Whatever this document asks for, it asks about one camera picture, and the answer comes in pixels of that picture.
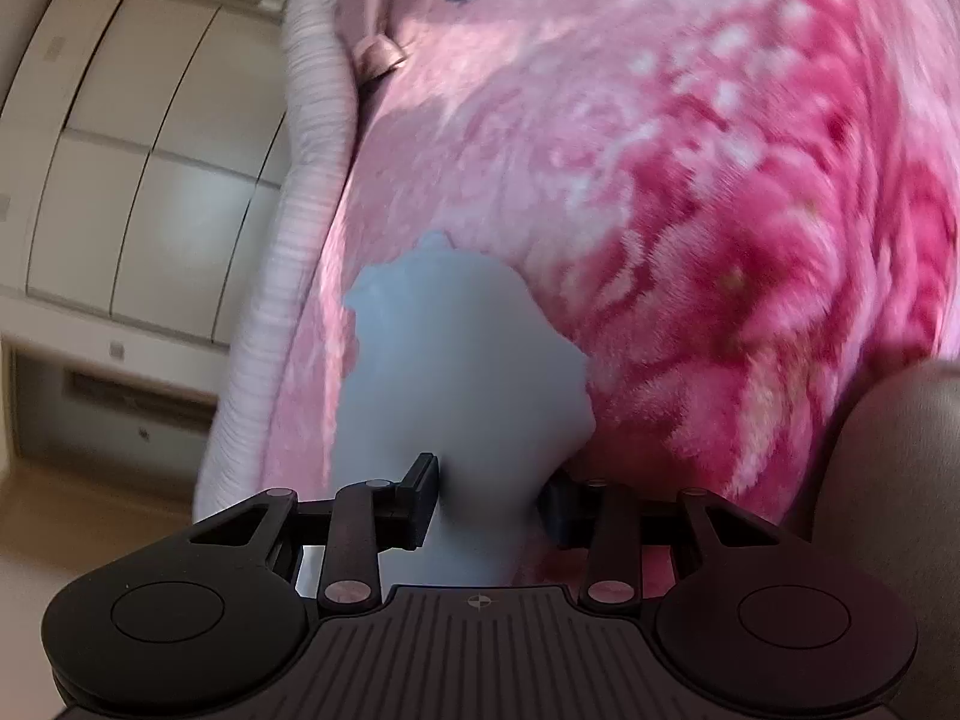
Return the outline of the person's right hand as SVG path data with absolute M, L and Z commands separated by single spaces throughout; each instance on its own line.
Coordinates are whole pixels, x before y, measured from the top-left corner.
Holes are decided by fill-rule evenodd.
M 918 655 L 895 707 L 958 715 L 958 366 L 926 361 L 859 400 L 817 500 L 814 543 L 895 590 L 916 614 Z

